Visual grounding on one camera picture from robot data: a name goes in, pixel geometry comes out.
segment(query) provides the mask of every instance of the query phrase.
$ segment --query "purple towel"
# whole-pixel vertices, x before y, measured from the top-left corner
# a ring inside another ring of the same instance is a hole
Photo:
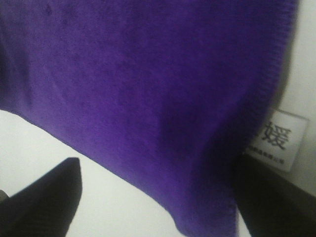
[[[160,203],[236,233],[232,167],[279,75],[295,0],[2,0],[0,108]]]

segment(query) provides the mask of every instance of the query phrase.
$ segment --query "dark spot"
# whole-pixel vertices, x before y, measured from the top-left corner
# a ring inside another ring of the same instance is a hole
[[[65,28],[65,27],[68,26],[68,20],[67,20],[67,19],[64,19],[64,20],[62,21],[62,26],[63,26],[63,28]]]
[[[80,55],[77,54],[77,53],[74,53],[73,56],[72,56],[72,59],[75,61],[75,62],[78,62],[80,60]]]
[[[47,4],[47,7],[46,7],[46,9],[45,9],[45,13],[46,13],[48,16],[50,16],[50,15],[52,14],[52,10],[51,10],[51,7],[50,7],[49,4]]]

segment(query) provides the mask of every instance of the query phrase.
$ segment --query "label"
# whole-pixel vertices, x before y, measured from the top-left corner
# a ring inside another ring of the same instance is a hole
[[[277,169],[289,172],[303,140],[308,120],[274,110],[245,153]]]

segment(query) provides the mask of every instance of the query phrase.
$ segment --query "white surface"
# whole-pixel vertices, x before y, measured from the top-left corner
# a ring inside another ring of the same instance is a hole
[[[316,197],[316,1],[299,1],[287,86],[276,109],[309,119],[291,172],[274,172]]]
[[[0,189],[9,196],[67,157],[80,159],[83,191],[67,237],[183,237],[152,198],[22,118],[0,111]],[[250,237],[239,216],[240,237]]]

